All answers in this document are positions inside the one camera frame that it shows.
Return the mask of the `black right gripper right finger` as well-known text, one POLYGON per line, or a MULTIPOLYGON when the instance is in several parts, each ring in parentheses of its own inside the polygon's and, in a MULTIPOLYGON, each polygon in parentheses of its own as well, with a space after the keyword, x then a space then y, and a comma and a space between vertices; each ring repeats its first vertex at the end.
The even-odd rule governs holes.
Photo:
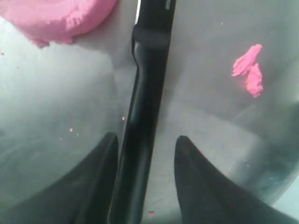
POLYGON ((186 136, 175 146, 175 183, 185 224, 297 224, 223 175, 186 136))

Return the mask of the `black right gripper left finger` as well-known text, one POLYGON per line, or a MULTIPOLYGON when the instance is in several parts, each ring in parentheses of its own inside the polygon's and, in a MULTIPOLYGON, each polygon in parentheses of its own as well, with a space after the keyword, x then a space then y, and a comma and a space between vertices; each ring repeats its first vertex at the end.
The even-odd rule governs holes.
POLYGON ((2 224, 106 224, 118 167, 118 139, 106 133, 69 173, 0 215, 2 224))

